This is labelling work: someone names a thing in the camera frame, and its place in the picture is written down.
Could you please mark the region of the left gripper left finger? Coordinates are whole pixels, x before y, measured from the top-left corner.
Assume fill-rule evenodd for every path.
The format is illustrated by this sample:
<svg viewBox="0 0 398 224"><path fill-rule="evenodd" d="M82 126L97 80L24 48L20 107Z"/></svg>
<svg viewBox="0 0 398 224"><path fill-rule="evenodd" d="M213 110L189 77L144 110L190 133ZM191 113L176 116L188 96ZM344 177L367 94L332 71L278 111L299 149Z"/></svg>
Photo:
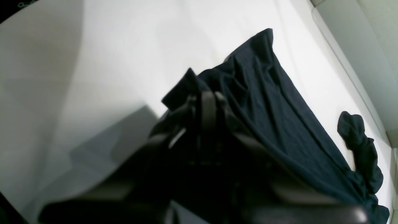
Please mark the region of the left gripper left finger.
<svg viewBox="0 0 398 224"><path fill-rule="evenodd" d="M42 224L196 224L198 180L192 173L197 152L199 97L159 121L145 145L91 190L46 205Z"/></svg>

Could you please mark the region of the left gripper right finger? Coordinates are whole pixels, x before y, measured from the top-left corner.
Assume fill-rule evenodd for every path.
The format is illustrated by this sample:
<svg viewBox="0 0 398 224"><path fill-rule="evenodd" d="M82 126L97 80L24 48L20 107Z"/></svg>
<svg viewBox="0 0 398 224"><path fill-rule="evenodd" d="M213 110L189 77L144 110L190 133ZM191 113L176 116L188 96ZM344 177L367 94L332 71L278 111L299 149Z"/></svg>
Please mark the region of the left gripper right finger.
<svg viewBox="0 0 398 224"><path fill-rule="evenodd" d="M216 128L224 128L243 147L280 205L240 208L243 221L249 224L368 224L364 209L342 204L317 192L297 177L263 144L258 142L230 112L220 92L201 94L201 129L203 139L215 137Z"/></svg>

